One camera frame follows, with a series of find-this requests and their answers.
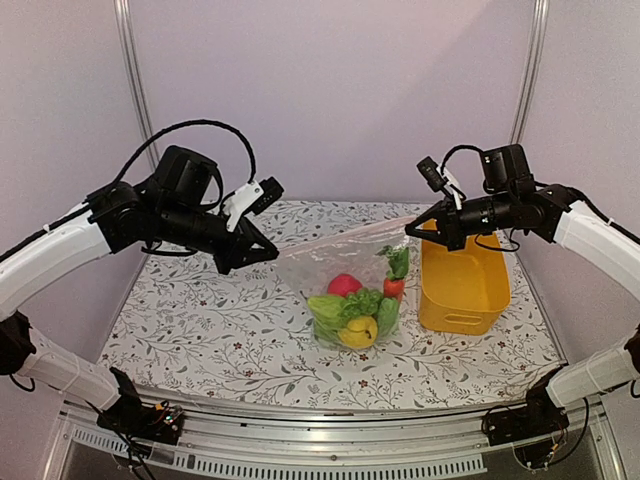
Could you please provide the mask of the red tomato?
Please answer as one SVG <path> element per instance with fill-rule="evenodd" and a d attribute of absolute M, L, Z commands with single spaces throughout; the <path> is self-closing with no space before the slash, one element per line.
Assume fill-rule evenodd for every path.
<path fill-rule="evenodd" d="M 327 287 L 327 293 L 346 297 L 351 293 L 357 293 L 363 288 L 363 284 L 350 274 L 340 274 L 333 278 Z"/>

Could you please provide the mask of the yellow plastic basket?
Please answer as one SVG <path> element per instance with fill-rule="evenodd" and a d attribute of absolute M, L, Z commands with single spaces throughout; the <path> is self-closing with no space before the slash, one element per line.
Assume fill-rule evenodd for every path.
<path fill-rule="evenodd" d="M 445 333 L 487 333 L 511 303 L 511 284 L 497 234 L 472 236 L 462 250 L 421 242 L 418 319 Z"/>

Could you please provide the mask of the aluminium front rail frame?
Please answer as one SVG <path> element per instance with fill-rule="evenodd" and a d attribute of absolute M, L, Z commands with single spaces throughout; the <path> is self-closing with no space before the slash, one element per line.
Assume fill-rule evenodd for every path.
<path fill-rule="evenodd" d="M 491 445 L 482 406 L 435 410 L 327 410 L 215 400 L 144 387 L 146 402 L 184 409 L 176 445 L 151 443 L 138 461 L 101 429 L 90 408 L 64 401 L 45 459 L 45 479 L 623 479 L 602 404 L 569 409 L 559 463 L 522 466 L 542 437 Z"/>

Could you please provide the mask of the green guava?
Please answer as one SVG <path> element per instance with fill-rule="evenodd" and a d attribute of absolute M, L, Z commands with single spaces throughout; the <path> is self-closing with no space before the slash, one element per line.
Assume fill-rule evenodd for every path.
<path fill-rule="evenodd" d="M 343 327 L 342 310 L 345 298 L 339 295 L 319 295 L 308 299 L 307 305 L 313 316 L 314 334 L 327 342 L 336 343 L 338 332 Z"/>

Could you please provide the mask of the right aluminium post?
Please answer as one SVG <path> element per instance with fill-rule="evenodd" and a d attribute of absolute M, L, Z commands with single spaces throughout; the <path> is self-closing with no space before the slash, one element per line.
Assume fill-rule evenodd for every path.
<path fill-rule="evenodd" d="M 549 0 L 534 1 L 523 76 L 509 137 L 509 142 L 513 144 L 521 143 L 526 131 L 543 58 L 549 8 Z"/>

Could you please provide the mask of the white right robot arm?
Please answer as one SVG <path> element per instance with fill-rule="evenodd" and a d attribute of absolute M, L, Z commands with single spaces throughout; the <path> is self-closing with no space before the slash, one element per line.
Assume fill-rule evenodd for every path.
<path fill-rule="evenodd" d="M 467 200 L 460 208 L 450 199 L 430 207 L 405 226 L 405 233 L 453 252 L 469 237 L 498 230 L 531 232 L 583 258 L 639 297 L 639 243 L 605 220 L 582 192 L 559 184 L 518 197 L 507 192 Z M 517 427 L 537 436 L 552 424 L 556 409 L 604 393 L 639 378 L 639 334 L 634 333 L 577 363 L 556 371 L 543 392 L 517 415 Z"/>

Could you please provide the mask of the yellow lemon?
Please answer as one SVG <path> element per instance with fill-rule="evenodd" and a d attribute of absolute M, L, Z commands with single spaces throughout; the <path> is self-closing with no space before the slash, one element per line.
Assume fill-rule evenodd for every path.
<path fill-rule="evenodd" d="M 348 348 L 360 350 L 371 347 L 378 337 L 378 324 L 371 316 L 360 316 L 350 320 L 338 332 L 340 342 Z"/>

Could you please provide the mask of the green grape bunch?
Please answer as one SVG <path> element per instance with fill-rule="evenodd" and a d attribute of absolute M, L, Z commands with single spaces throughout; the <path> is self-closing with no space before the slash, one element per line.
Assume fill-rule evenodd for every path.
<path fill-rule="evenodd" d="M 383 300 L 383 293 L 376 289 L 362 288 L 345 297 L 341 318 L 351 320 L 360 316 L 374 316 Z"/>

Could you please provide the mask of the left aluminium post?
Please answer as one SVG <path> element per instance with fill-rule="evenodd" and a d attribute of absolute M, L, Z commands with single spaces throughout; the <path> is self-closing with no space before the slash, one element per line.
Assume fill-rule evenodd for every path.
<path fill-rule="evenodd" d="M 131 5 L 128 0 L 114 0 L 113 5 L 134 113 L 141 137 L 146 140 L 153 134 L 153 126 L 137 54 Z"/>

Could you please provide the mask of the aluminium post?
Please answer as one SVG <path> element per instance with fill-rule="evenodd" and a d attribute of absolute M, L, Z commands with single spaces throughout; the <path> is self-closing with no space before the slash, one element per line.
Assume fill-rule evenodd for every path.
<path fill-rule="evenodd" d="M 521 143 L 526 131 L 543 58 L 549 8 L 549 0 L 534 1 L 523 76 L 509 137 L 509 142 L 513 144 Z"/>
<path fill-rule="evenodd" d="M 141 137 L 146 140 L 153 134 L 153 126 L 137 54 L 131 5 L 128 0 L 114 0 L 113 5 L 134 113 Z"/>

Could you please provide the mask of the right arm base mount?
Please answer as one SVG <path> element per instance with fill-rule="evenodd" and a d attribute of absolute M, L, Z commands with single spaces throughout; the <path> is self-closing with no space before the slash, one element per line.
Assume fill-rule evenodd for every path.
<path fill-rule="evenodd" d="M 563 407 L 557 407 L 546 392 L 551 378 L 560 367 L 539 379 L 525 394 L 520 407 L 500 405 L 489 409 L 482 418 L 481 431 L 491 446 L 547 436 L 538 445 L 516 449 L 516 459 L 528 469 L 548 467 L 560 449 L 569 420 Z"/>

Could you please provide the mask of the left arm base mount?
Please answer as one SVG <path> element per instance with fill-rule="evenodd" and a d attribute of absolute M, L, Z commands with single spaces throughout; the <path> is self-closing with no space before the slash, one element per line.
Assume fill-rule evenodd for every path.
<path fill-rule="evenodd" d="M 98 414 L 97 425 L 124 437 L 177 445 L 184 425 L 184 409 L 163 400 L 144 405 L 126 373 L 110 367 L 118 385 L 116 402 Z"/>

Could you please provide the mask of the floral tablecloth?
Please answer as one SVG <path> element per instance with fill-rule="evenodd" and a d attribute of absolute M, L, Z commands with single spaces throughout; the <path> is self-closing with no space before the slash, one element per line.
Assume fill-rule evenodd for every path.
<path fill-rule="evenodd" d="M 350 351 L 315 341 L 309 311 L 273 264 L 221 276 L 203 254 L 153 257 L 100 361 L 140 385 L 266 405 L 381 410 L 513 402 L 563 357 L 516 258 L 507 264 L 512 301 L 487 334 L 429 332 L 409 295 L 396 335 Z"/>

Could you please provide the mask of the orange carrot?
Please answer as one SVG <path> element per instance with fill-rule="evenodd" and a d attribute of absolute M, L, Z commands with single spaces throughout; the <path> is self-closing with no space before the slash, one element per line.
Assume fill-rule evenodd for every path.
<path fill-rule="evenodd" d="M 394 298 L 401 302 L 405 291 L 405 280 L 409 273 L 410 252 L 408 247 L 384 246 L 378 253 L 388 262 L 388 271 L 383 283 L 385 298 Z"/>

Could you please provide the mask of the clear zip top bag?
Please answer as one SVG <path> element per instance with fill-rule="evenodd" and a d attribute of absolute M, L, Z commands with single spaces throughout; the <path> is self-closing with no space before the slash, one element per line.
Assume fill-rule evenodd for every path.
<path fill-rule="evenodd" d="M 398 328 L 412 267 L 407 217 L 290 247 L 276 271 L 311 314 L 326 347 L 366 350 Z"/>

